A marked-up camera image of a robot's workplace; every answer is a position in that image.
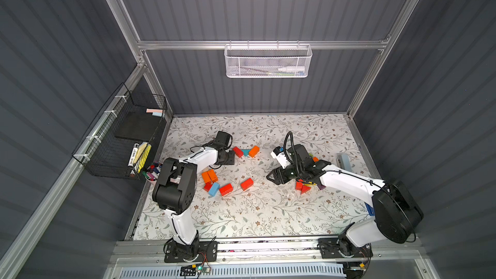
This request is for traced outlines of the orange rectangular block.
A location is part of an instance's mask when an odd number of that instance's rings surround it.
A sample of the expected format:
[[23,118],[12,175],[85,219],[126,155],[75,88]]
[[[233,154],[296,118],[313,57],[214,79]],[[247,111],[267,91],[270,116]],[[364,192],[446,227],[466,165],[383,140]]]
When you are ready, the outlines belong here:
[[260,152],[260,148],[258,146],[254,146],[248,153],[248,155],[254,158]]

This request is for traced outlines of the red rectangular block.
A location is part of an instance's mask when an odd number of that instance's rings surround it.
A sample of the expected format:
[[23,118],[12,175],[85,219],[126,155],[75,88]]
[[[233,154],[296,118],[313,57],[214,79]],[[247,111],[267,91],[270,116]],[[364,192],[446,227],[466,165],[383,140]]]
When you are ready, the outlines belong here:
[[250,189],[254,185],[254,181],[252,178],[246,179],[244,182],[240,184],[240,187],[243,191]]
[[226,196],[226,195],[230,194],[231,192],[233,192],[233,186],[230,183],[228,183],[227,185],[221,187],[219,189],[219,192],[222,196]]

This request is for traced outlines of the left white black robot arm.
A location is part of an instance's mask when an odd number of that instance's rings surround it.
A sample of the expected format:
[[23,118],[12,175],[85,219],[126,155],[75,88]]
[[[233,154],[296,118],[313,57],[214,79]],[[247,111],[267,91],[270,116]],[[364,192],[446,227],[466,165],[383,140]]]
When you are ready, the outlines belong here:
[[232,135],[219,131],[214,140],[197,146],[197,151],[183,158],[168,158],[160,169],[152,200],[164,211],[173,237],[167,249],[174,257],[192,260],[200,250],[200,236],[192,222],[190,206],[195,197],[197,177],[210,166],[233,165]]

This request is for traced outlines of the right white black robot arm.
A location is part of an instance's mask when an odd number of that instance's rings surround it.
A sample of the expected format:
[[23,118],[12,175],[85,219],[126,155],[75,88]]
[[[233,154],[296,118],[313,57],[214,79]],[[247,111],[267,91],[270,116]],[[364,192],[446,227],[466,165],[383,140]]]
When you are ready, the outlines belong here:
[[295,180],[304,189],[310,184],[334,188],[373,209],[367,220],[351,223],[338,235],[333,247],[345,258],[364,253],[368,245],[381,240],[406,243],[424,218],[418,203],[400,180],[385,182],[359,176],[325,160],[315,161],[301,144],[289,149],[276,147],[271,156],[280,164],[267,175],[274,184]]

